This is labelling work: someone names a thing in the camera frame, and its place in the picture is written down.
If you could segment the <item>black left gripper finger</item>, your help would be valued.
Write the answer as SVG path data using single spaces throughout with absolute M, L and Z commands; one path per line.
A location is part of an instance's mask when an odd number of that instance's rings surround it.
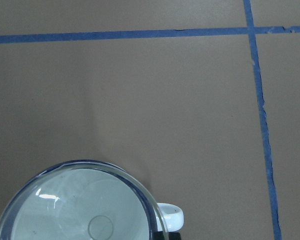
M 155 240 L 181 240 L 181 234 L 179 232 L 168 232 L 165 236 L 163 231 L 157 231 Z

